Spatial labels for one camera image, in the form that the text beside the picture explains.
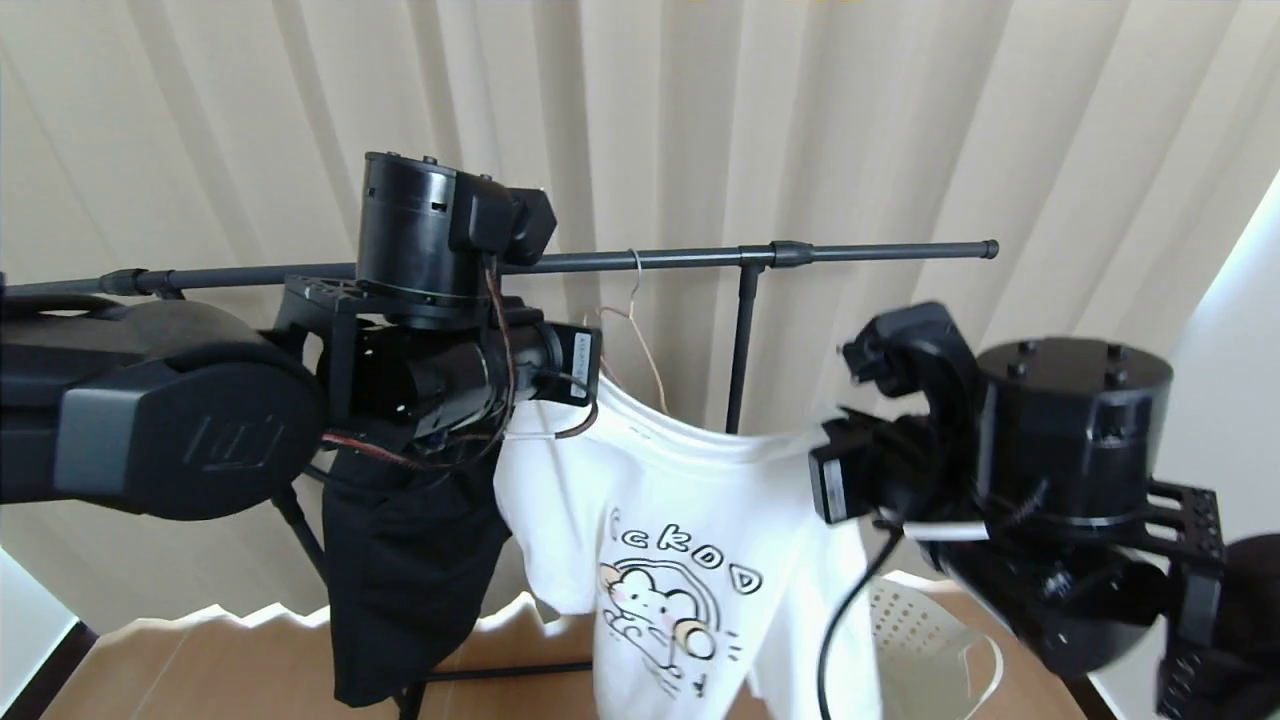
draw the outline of robotic arm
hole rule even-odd
[[[270,331],[198,302],[10,293],[0,503],[219,518],[288,492],[334,438],[413,466],[457,430],[497,439],[516,401],[586,406],[599,332],[547,323],[497,290],[499,261],[536,263],[554,227],[540,191],[370,152],[355,282],[288,278]],[[140,293],[140,273],[101,290]],[[315,374],[308,334],[324,342]],[[980,525],[983,539],[925,552],[1051,671],[1102,667],[1162,614],[1162,715],[1253,720],[1280,707],[1280,536],[1228,548],[1211,491],[1152,479],[1164,360],[1076,338],[975,357],[937,304],[876,318],[841,352],[855,382],[923,392],[931,411],[846,410],[824,425],[810,466],[828,523]],[[351,451],[338,462],[375,484],[403,475]]]
[[[1212,491],[1152,479],[1172,369],[1137,348],[1025,340],[974,357],[946,309],[886,313],[841,354],[858,383],[923,392],[887,421],[846,410],[810,454],[828,523],[968,521],[923,542],[1044,666],[1083,678],[1167,623],[1157,711],[1256,719],[1280,707],[1280,536],[1224,546]],[[1167,574],[1139,553],[1167,560]]]

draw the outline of wire hanger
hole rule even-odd
[[[640,261],[640,252],[635,247],[630,247],[628,250],[631,251],[631,255],[636,259],[636,283],[635,286],[631,287],[631,299],[627,302],[627,311],[623,313],[617,307],[612,307],[609,305],[602,305],[595,309],[595,316],[596,319],[602,320],[603,324],[604,314],[613,313],[614,315],[631,323],[631,329],[635,331],[636,340],[640,341],[640,348],[644,350],[645,360],[649,361],[649,369],[653,370],[653,379],[658,384],[658,409],[662,410],[663,415],[671,415],[671,411],[667,409],[667,389],[662,386],[662,373],[658,372],[658,364],[653,360],[653,352],[649,351],[649,343],[645,342],[644,333],[640,332],[640,325],[636,324],[636,293],[640,292],[640,281],[644,274],[644,264]],[[582,323],[586,323],[589,315],[590,313],[582,316]],[[604,360],[604,356],[600,356],[600,365],[604,368],[604,372],[608,373],[609,378],[613,379],[613,382],[618,383],[620,386],[622,384],[618,380],[617,373],[614,373],[613,369],[609,368],[609,364]]]

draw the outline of basket handle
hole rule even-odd
[[[991,682],[987,683],[986,688],[983,688],[980,697],[978,697],[978,701],[973,703],[973,710],[970,710],[969,714],[961,717],[960,720],[970,720],[974,712],[978,712],[978,708],[982,707],[982,703],[987,702],[987,698],[991,697],[991,693],[996,692],[996,688],[1000,687],[1000,680],[1005,678],[1005,655],[1000,652],[1000,646],[996,644],[996,641],[991,639],[991,637],[983,635],[983,639],[987,641],[987,644],[991,646],[991,652],[995,653],[996,656],[996,669],[991,673]],[[965,655],[968,655],[969,650],[973,650],[973,646],[965,650]],[[969,661],[968,659],[965,659],[965,670],[968,671],[968,669],[969,669]]]

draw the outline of cartoon character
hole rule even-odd
[[[618,566],[602,564],[600,585],[617,610],[605,609],[604,621],[644,652],[657,667],[681,678],[681,655],[698,660],[709,660],[716,655],[710,625],[714,598],[704,596],[709,601],[700,603],[694,593],[685,589],[663,589],[654,575],[664,570],[675,570],[677,578],[684,575],[696,583],[687,569],[673,562],[623,561]],[[699,594],[705,591],[690,587]]]

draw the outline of black baseboard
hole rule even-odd
[[[93,630],[84,623],[76,623],[0,720],[40,720],[95,642]]]
[[[1066,689],[1075,698],[1075,705],[1080,706],[1080,711],[1089,720],[1116,720],[1115,712],[1111,712],[1111,706],[1107,705],[1107,701],[1102,700],[1102,696],[1098,694],[1098,688],[1093,687],[1092,680],[1085,679],[1066,683]]]

